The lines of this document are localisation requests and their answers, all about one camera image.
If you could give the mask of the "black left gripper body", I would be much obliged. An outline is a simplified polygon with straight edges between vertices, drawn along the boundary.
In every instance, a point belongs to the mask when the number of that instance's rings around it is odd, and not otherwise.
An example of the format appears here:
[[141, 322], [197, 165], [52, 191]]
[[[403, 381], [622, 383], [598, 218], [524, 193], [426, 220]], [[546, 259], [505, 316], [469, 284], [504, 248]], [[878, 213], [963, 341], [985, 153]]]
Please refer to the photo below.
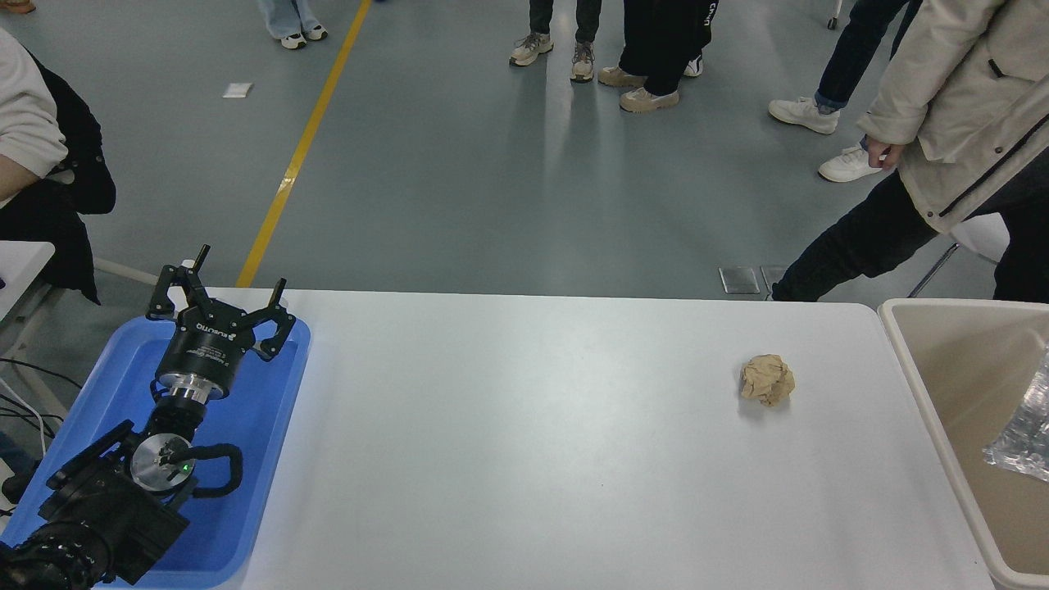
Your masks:
[[209, 381], [212, 392], [227, 393], [232, 388], [237, 370], [256, 339], [251, 326], [229, 325], [229, 319], [238, 319], [216, 312], [214, 320], [207, 322], [207, 314], [198, 307], [187, 307], [176, 317], [176, 330], [167, 351], [155, 370], [155, 378], [165, 388], [173, 388], [176, 378], [194, 374]]

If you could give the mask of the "person's hand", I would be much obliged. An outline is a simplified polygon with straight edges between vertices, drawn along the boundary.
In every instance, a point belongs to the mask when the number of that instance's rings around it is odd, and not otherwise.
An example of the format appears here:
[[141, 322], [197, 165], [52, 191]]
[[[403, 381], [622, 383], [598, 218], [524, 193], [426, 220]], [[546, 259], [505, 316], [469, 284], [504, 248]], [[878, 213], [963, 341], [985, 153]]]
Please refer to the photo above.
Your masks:
[[863, 138], [863, 143], [866, 146], [868, 165], [880, 170], [894, 168], [906, 149], [904, 144], [889, 144], [870, 135]]

